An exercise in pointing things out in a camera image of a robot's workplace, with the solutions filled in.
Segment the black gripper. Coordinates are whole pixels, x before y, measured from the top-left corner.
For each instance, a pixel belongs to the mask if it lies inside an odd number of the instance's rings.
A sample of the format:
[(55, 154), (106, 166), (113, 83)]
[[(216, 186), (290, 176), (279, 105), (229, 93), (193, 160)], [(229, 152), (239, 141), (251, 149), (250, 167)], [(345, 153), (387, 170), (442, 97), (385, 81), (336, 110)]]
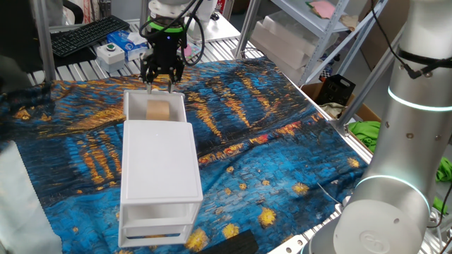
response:
[(150, 48), (141, 56), (140, 77), (146, 84), (147, 93), (159, 75), (168, 75), (168, 92), (173, 93), (175, 83), (182, 79), (184, 62), (177, 50), (184, 43), (183, 32), (162, 32), (148, 39)]

